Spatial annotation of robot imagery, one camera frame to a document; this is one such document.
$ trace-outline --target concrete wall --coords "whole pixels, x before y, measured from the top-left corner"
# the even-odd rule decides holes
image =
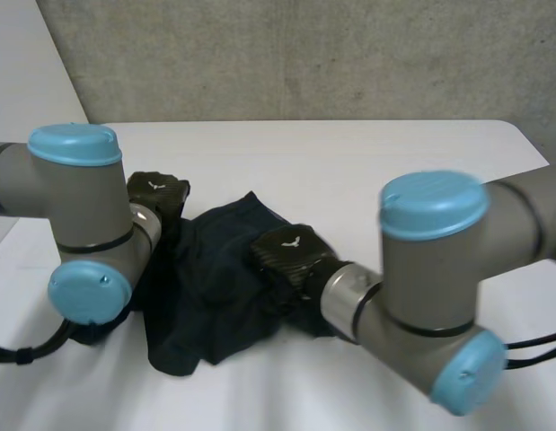
[[[93,122],[505,119],[556,160],[556,0],[38,0]]]

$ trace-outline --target white wall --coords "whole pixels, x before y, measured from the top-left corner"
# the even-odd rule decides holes
[[[0,142],[86,116],[33,0],[0,0]],[[15,223],[0,217],[0,241]]]

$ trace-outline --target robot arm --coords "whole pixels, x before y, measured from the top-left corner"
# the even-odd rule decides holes
[[[478,285],[556,259],[556,165],[484,185],[458,172],[404,175],[384,187],[379,218],[383,282],[331,257],[299,226],[252,249],[267,270],[289,276],[304,268],[300,287],[344,338],[466,415],[486,401],[507,364],[505,344],[475,322]],[[295,249],[283,247],[294,239]]]
[[[115,133],[66,124],[35,130],[28,145],[0,144],[0,216],[50,221],[62,264],[49,298],[80,324],[112,321],[128,304],[162,232],[130,203]]]

